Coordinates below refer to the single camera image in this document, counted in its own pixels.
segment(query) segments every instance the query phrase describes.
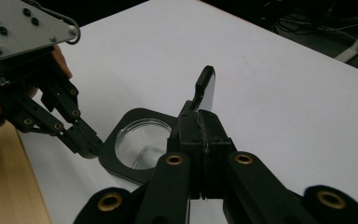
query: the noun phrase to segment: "white surface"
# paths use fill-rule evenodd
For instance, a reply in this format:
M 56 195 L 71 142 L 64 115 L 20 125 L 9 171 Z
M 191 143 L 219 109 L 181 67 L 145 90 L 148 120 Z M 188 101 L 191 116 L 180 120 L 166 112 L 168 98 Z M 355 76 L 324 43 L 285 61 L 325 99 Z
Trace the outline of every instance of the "white surface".
M 146 2 L 82 32 L 62 50 L 82 117 L 103 140 L 135 107 L 176 116 L 208 64 L 213 112 L 238 150 L 297 193 L 323 184 L 358 201 L 357 69 L 197 1 Z M 71 223 L 100 189 L 134 189 L 58 139 L 21 137 L 55 223 Z M 225 223 L 221 210 L 192 203 L 191 223 Z

